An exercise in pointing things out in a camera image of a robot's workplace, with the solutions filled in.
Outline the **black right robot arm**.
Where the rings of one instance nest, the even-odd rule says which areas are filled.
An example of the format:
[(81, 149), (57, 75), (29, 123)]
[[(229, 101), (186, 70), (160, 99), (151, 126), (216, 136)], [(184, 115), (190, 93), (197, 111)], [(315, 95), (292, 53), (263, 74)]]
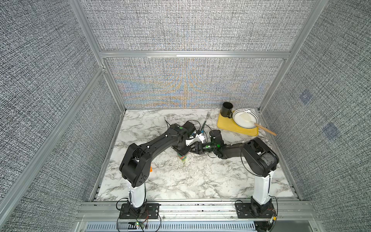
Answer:
[(260, 138), (248, 142), (225, 144), (219, 130), (210, 131), (209, 142), (186, 142), (195, 154), (214, 153), (219, 159), (240, 158), (243, 167), (255, 177), (251, 196), (252, 210), (256, 214), (272, 208), (271, 179), (277, 169), (279, 157)]

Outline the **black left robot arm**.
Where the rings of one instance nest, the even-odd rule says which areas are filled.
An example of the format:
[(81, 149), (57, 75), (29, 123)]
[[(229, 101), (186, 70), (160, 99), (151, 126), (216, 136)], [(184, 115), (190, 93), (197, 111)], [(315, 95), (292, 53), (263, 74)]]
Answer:
[(195, 129), (194, 124), (189, 121), (184, 125), (175, 123), (150, 142), (141, 145), (133, 143), (127, 148), (119, 170), (127, 182), (131, 206), (141, 208), (146, 204), (145, 183), (152, 161), (168, 148), (173, 148), (181, 158), (186, 156), (190, 151), (186, 140)]

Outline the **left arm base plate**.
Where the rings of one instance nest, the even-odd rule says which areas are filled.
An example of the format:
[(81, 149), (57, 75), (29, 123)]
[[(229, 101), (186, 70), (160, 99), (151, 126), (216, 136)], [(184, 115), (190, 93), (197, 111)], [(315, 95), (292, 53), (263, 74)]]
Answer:
[(119, 219), (158, 219), (160, 204), (145, 203), (139, 208), (129, 203), (121, 205)]

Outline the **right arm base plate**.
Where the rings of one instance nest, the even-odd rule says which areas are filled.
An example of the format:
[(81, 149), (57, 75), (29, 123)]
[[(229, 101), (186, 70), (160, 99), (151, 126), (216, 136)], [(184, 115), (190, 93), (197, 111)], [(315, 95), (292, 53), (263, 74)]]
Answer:
[(241, 201), (235, 202), (235, 209), (239, 219), (253, 219), (262, 218), (269, 219), (276, 216), (276, 212), (270, 205), (267, 209), (262, 211), (256, 204), (243, 203)]

